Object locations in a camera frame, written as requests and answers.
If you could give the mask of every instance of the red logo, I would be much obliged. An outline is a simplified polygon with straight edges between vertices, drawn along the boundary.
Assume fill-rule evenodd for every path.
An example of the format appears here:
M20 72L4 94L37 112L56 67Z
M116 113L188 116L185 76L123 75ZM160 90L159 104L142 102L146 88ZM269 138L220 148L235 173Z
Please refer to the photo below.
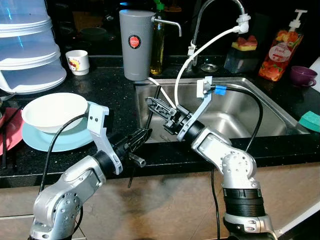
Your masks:
M137 49L141 45L140 37L137 35L131 35L128 39L129 46L133 49Z

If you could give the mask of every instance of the sink basin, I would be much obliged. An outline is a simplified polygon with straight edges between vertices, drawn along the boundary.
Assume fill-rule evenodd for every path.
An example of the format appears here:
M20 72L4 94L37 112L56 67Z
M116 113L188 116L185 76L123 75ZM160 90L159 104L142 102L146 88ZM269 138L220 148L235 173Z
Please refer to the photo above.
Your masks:
M202 103L201 98L196 98L197 80L201 78L181 79L178 88L179 103L194 113ZM175 79L157 79L168 96L174 100ZM309 133L293 117L259 90L244 77L219 77L213 78L216 85L230 86L246 89L254 93L263 106L263 118L257 137L296 135ZM153 97L157 86L148 81L135 84L136 106L138 110L138 123L144 127L148 119L149 110L145 101ZM159 98L165 100L162 93ZM249 138L251 137L259 117L259 108L256 101L249 95L227 91L225 95L213 94L212 101L207 110L198 118L205 126L216 129L226 137ZM169 134L164 128L165 120L153 115L150 127L153 129L147 143L175 142L177 136Z

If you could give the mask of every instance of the white bowl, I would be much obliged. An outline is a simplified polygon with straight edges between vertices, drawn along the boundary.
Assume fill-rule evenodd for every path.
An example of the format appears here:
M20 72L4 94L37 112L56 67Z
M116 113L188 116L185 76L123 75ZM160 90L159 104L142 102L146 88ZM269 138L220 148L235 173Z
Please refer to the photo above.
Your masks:
M65 123L87 110L87 100L77 94L59 92L38 97L28 103L22 111L22 119L42 132L56 133ZM78 125L81 118L64 130Z

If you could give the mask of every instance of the soap dispenser bottle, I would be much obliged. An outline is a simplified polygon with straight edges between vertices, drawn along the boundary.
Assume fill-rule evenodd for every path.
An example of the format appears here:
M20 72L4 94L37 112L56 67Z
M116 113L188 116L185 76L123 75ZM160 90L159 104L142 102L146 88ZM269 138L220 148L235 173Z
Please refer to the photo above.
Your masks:
M156 19L164 18L165 5L159 0L155 0L156 3ZM153 27L153 43L151 53L150 72L153 75L158 75L162 72L162 63L164 57L164 43L165 43L165 28L161 22L155 22Z
M272 42L264 62L262 63L258 75L271 80L279 81L286 70L291 58L293 57L303 35L296 30L300 27L300 17L306 10L296 9L297 18L289 24L289 30L282 29L278 31Z

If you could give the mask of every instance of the label on bottle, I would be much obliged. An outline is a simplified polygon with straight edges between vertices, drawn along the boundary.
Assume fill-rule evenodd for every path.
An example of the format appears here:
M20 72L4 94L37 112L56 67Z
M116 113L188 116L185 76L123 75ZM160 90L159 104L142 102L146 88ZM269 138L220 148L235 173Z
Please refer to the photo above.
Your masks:
M141 45L141 39L137 35L131 35L128 38L128 43L132 49L137 49Z
M291 55L291 51L287 47L285 42L281 42L269 50L269 58L277 63L283 63L288 61Z

